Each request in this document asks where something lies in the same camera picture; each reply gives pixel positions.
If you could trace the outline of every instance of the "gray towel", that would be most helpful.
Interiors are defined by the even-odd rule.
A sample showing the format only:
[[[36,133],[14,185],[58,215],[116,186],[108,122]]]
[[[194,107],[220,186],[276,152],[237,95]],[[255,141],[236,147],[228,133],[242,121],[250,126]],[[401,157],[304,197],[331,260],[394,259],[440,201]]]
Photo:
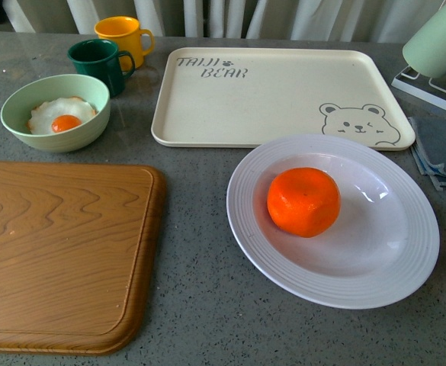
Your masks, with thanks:
[[[416,132],[411,146],[419,171],[428,175],[438,191],[446,187],[446,120],[434,117],[410,117]]]

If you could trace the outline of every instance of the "wood grain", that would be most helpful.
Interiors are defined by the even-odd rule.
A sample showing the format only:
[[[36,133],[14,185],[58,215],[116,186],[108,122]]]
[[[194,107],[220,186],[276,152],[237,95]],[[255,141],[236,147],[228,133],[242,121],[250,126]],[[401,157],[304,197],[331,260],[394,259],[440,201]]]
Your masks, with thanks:
[[[0,352],[126,345],[164,199],[163,175],[145,165],[0,162]]]

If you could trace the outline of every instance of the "light green bowl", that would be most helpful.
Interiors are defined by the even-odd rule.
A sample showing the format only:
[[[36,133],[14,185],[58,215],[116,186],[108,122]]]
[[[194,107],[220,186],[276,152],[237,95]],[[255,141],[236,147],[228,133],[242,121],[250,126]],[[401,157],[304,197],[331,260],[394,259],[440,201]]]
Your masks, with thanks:
[[[87,101],[97,114],[89,122],[53,135],[33,135],[26,127],[31,110],[44,101],[77,96]],[[109,89],[99,79],[87,75],[50,76],[25,85],[4,103],[1,122],[27,145],[49,153],[66,153],[87,146],[107,126],[111,112]]]

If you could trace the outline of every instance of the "bear drawing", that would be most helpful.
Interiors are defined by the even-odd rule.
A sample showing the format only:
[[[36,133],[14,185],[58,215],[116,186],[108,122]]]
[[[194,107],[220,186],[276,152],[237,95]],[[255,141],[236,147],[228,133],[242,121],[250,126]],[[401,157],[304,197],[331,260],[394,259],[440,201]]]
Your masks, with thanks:
[[[362,108],[341,108],[326,103],[319,107],[325,115],[322,133],[360,141],[367,146],[394,145],[400,132],[385,119],[385,110],[375,104]]]

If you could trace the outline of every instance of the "speckled countertop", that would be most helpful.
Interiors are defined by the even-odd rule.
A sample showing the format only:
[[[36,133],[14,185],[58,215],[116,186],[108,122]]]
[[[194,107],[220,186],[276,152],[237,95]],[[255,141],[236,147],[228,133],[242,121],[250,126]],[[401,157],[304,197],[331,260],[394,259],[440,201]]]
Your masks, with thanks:
[[[0,33],[0,109],[21,86],[75,72],[66,57],[93,36]],[[39,152],[0,121],[0,160],[147,164],[167,178],[168,200],[144,322],[120,351],[101,357],[1,355],[0,365],[446,365],[446,191],[419,174],[411,152],[384,155],[408,172],[438,218],[441,248],[414,294],[373,310],[340,310],[303,300],[268,280],[245,257],[226,218],[226,189],[249,149],[169,148],[150,133],[165,63],[180,47],[359,50],[387,83],[404,66],[402,47],[371,43],[158,38],[146,64],[112,100],[106,131],[67,154]],[[393,89],[407,116],[446,112]]]

